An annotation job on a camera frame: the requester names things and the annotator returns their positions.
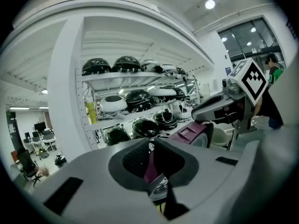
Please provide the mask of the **row of desks with monitors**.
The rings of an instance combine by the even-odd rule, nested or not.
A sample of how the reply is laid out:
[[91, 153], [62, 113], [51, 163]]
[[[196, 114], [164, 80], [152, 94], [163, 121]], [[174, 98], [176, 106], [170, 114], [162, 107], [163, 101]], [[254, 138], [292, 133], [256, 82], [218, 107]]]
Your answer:
[[47, 153], [57, 150], [54, 132], [46, 126], [45, 122], [34, 124], [34, 130], [31, 133], [26, 132], [24, 134], [25, 139], [23, 140], [23, 144], [33, 148], [36, 155], [38, 155], [41, 150]]

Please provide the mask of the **black office chair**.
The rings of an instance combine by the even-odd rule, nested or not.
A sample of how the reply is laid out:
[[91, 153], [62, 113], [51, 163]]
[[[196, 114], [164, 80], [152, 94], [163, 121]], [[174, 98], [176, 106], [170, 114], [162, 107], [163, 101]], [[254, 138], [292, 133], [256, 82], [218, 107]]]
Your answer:
[[22, 165], [22, 173], [26, 178], [33, 182], [33, 187], [36, 185], [37, 181], [40, 181], [41, 175], [38, 174], [39, 167], [35, 161], [31, 159], [30, 153], [24, 147], [17, 149], [17, 158]]

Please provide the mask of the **person's green printed jersey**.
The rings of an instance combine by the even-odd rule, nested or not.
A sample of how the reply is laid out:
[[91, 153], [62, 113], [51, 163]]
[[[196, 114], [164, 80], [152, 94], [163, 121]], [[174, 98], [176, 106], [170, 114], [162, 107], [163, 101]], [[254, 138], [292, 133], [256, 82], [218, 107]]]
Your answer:
[[270, 68], [269, 72], [269, 86], [272, 86], [284, 72], [285, 68], [283, 65], [277, 63]]

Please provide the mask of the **large glass window wall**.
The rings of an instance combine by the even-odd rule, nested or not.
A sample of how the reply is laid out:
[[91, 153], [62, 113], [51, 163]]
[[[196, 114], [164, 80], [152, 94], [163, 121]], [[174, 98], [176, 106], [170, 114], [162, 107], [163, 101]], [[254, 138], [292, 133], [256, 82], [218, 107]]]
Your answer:
[[257, 56], [266, 62], [268, 53], [275, 54], [279, 62], [285, 62], [278, 40], [263, 18], [232, 26], [218, 35], [232, 62]]

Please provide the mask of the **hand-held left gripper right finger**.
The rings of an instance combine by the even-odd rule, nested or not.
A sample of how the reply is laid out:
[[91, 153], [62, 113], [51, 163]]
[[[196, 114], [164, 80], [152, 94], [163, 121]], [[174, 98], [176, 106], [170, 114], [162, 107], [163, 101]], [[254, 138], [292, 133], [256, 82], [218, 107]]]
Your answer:
[[168, 220], [175, 219], [207, 199], [231, 174], [240, 158], [238, 152], [155, 139], [154, 166], [168, 181], [163, 215]]

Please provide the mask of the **yellow green bottle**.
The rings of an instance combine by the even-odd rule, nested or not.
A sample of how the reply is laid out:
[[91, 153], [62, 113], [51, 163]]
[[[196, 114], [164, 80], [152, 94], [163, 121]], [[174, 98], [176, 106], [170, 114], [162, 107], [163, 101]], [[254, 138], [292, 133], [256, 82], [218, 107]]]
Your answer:
[[90, 123], [91, 124], [96, 124], [97, 123], [97, 115], [96, 115], [96, 112], [95, 112], [94, 103], [93, 102], [87, 102], [86, 103], [86, 108], [87, 108], [87, 113], [88, 113]]

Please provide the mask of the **blue electric pot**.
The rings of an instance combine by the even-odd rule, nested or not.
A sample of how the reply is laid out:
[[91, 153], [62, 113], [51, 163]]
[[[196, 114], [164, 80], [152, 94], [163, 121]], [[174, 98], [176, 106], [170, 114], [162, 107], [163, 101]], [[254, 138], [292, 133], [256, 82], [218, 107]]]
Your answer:
[[59, 154], [56, 156], [56, 158], [54, 159], [54, 163], [55, 165], [58, 167], [58, 168], [61, 168], [63, 167], [64, 165], [67, 164], [67, 160], [66, 158], [64, 157], [63, 154]]

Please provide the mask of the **rows of dome helmets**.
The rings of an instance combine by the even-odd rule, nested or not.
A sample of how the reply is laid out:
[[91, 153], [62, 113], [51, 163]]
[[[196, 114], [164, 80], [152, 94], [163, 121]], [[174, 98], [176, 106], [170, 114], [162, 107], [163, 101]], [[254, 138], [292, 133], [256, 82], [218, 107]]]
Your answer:
[[[84, 63], [82, 70], [78, 72], [77, 75], [88, 76], [112, 72], [152, 72], [165, 74], [176, 79], [178, 78], [178, 75], [183, 75], [184, 81], [188, 80], [188, 74], [182, 68], [172, 64], [160, 65], [153, 59], [146, 59], [139, 62], [133, 56], [121, 56], [116, 59], [113, 65], [110, 65], [108, 61], [103, 58], [89, 59]], [[118, 95], [110, 95], [104, 98], [97, 97], [96, 101], [92, 101], [91, 93], [86, 86], [83, 88], [83, 91], [83, 94], [87, 96], [85, 98], [85, 103], [94, 103], [98, 121], [124, 119], [125, 116], [130, 113], [143, 112], [155, 106], [161, 106], [169, 101], [174, 102], [177, 100], [185, 100], [187, 98], [185, 93], [179, 87], [173, 85], [157, 87], [151, 90], [137, 89], [126, 93], [120, 91]], [[125, 123], [112, 126], [114, 127], [113, 133], [119, 134], [120, 129], [124, 124]], [[97, 142], [100, 142], [100, 138], [108, 139], [112, 137], [110, 134], [105, 134], [104, 131], [107, 129], [108, 128], [103, 129], [103, 135], [99, 130], [96, 131]]]

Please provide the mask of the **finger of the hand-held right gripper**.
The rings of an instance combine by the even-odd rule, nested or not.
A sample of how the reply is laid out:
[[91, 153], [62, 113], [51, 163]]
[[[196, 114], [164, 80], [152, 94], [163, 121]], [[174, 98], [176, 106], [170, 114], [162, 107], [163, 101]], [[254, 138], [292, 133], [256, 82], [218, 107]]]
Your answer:
[[208, 97], [203, 102], [201, 102], [201, 105], [214, 105], [214, 104], [220, 104], [223, 103], [228, 98], [227, 94], [220, 92], [213, 96]]
[[216, 124], [229, 124], [236, 120], [236, 108], [231, 101], [221, 100], [212, 103], [211, 100], [207, 100], [196, 106], [192, 110], [191, 116], [199, 123], [212, 121]]

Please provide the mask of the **grey shell chair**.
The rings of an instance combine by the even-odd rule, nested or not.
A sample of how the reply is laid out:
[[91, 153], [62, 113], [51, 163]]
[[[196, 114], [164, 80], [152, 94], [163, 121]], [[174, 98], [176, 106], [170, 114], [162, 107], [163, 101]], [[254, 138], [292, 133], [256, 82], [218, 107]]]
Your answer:
[[214, 150], [229, 150], [232, 142], [234, 129], [223, 129], [221, 127], [214, 127], [210, 149]]

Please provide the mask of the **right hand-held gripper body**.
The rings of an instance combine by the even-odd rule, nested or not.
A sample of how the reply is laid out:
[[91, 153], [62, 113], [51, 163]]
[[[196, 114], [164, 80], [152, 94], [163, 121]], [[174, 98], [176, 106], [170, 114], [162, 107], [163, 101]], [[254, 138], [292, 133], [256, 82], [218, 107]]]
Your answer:
[[237, 103], [237, 118], [230, 123], [239, 134], [255, 130], [251, 119], [267, 86], [264, 72], [252, 58], [241, 60], [227, 79], [222, 80], [223, 92]]

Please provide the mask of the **purple rice cooker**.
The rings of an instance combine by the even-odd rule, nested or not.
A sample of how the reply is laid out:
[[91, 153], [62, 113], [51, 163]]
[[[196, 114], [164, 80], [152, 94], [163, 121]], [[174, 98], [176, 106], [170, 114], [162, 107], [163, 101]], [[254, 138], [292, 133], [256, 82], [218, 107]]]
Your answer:
[[[213, 123], [199, 124], [193, 121], [172, 134], [170, 139], [187, 145], [209, 148], [213, 130]], [[149, 187], [150, 200], [155, 205], [164, 204], [168, 193], [168, 179], [163, 173], [159, 173], [154, 165], [153, 148], [149, 152], [149, 164], [143, 179]]]

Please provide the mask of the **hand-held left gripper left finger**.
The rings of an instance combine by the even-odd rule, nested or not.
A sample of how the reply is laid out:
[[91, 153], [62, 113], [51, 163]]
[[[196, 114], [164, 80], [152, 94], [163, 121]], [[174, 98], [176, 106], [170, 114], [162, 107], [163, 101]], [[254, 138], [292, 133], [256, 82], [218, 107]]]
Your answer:
[[75, 158], [35, 189], [62, 224], [161, 224], [144, 175], [149, 141], [138, 139]]

